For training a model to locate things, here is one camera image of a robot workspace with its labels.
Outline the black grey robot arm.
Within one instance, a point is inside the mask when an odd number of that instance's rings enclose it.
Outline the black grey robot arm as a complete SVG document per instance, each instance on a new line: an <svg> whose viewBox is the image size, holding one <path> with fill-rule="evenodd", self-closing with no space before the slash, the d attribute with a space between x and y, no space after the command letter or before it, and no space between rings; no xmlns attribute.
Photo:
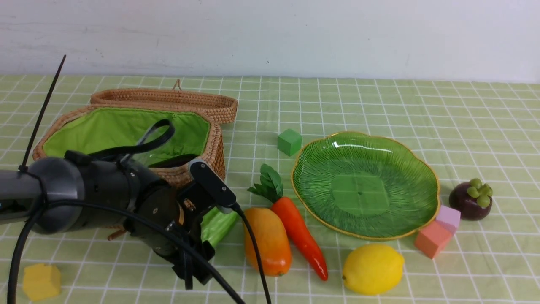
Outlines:
<svg viewBox="0 0 540 304"><path fill-rule="evenodd" d="M221 179L196 158L192 180L174 187L144 165L68 151L27 168L1 171L1 223L25 223L15 266L30 231L42 235L114 226L170 262L193 287L213 277L214 247L201 237L203 216L216 205Z"/></svg>

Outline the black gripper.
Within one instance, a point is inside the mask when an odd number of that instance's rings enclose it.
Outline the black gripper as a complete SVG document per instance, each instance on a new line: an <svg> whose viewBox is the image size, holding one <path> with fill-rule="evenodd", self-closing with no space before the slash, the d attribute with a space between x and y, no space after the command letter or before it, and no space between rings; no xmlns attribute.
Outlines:
<svg viewBox="0 0 540 304"><path fill-rule="evenodd" d="M175 237L185 247L191 248L206 262L214 257L214 247L208 240L203 240L201 237L201 219L188 220L188 223L194 224L193 228L179 222L184 209L178 204L172 188L158 187L144 190L135 202L134 211L135 215ZM195 280L206 285L212 279L213 275L203 263L155 229L139 221L131 220L131 236L150 247L156 255L170 262L174 273L184 281L185 289L193 289Z"/></svg>

